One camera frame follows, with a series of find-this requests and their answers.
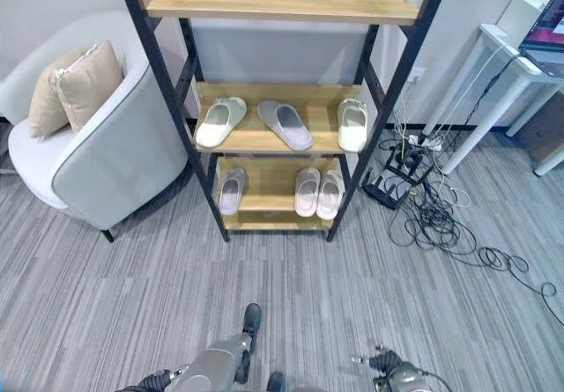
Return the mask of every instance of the white slipper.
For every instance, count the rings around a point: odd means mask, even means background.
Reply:
[[[293,207],[299,216],[309,218],[315,214],[320,180],[319,171],[313,167],[300,170],[296,176],[296,196]]]
[[[247,113],[243,99],[229,97],[216,99],[208,109],[204,122],[196,132],[196,144],[205,147],[217,147],[227,138],[233,128]]]
[[[261,121],[292,150],[301,152],[313,144],[311,134],[302,123],[300,115],[289,104],[267,100],[259,104],[256,111]]]
[[[346,152],[360,152],[367,143],[367,105],[346,99],[338,105],[338,145]]]
[[[344,193],[345,183],[341,174],[336,170],[325,172],[317,198],[317,209],[315,211],[317,216],[325,220],[334,219],[337,216]]]
[[[219,212],[224,216],[233,216],[241,204],[241,196],[247,183],[247,175],[240,167],[230,169],[221,182],[219,194]]]

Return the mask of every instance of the power strip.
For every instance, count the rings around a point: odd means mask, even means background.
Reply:
[[[441,138],[435,138],[435,139],[425,138],[425,140],[423,141],[423,144],[419,144],[418,141],[419,141],[419,137],[417,135],[411,134],[409,136],[409,144],[411,144],[411,145],[416,145],[416,146],[422,147],[422,148],[428,148],[429,150],[431,150],[433,152],[439,152],[440,150],[442,150],[442,139]]]

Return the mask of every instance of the white armchair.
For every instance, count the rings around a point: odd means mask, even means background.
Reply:
[[[27,114],[43,69],[76,47],[110,40],[124,80],[86,126],[31,138]],[[0,112],[15,126],[8,149],[29,189],[44,203],[104,231],[170,184],[187,154],[130,16],[96,13],[59,31],[0,84]]]

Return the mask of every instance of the gray slipper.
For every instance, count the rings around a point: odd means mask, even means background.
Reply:
[[[256,111],[261,121],[292,150],[301,152],[314,143],[300,115],[289,104],[267,100],[259,104]]]
[[[233,216],[239,210],[241,196],[245,190],[247,175],[240,167],[227,171],[221,182],[219,194],[219,212],[224,216]]]

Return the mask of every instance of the white wall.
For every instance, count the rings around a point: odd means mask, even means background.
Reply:
[[[464,58],[478,37],[478,25],[495,23],[510,0],[442,0],[426,41],[421,49],[415,66],[427,68],[427,72],[410,100],[411,123],[425,123],[427,116],[439,102],[449,81],[456,75]],[[503,62],[494,58],[482,75],[481,82],[472,88],[472,92],[463,105],[456,111],[451,122],[463,123],[467,112],[481,94],[487,80],[501,69]],[[480,110],[472,118],[471,124],[481,120],[487,109],[500,97],[510,82],[512,75],[504,74],[498,85],[480,104]],[[526,100],[516,103],[506,117],[499,121],[499,126],[509,125],[515,119],[516,112],[523,108]]]
[[[95,11],[123,9],[123,0],[0,0],[0,79],[27,54],[62,27]],[[167,66],[178,76],[182,68],[183,43],[173,20],[157,32]]]
[[[420,4],[421,0],[412,1]],[[427,72],[409,103],[409,122],[425,122],[468,54],[478,24],[494,23],[508,2],[443,0],[416,62]],[[79,15],[115,8],[123,8],[122,0],[0,0],[0,78]],[[351,83],[367,29],[360,25],[220,19],[195,20],[194,27],[207,80],[295,83]],[[395,27],[384,26],[381,33],[372,61],[387,85],[404,41]],[[184,53],[174,21],[162,24],[158,34],[174,78]],[[495,64],[492,71],[500,65]],[[491,97],[504,85],[507,80],[502,79]],[[483,101],[484,109],[488,102]],[[461,108],[454,122],[462,122],[466,110]],[[479,116],[472,121],[479,121]]]

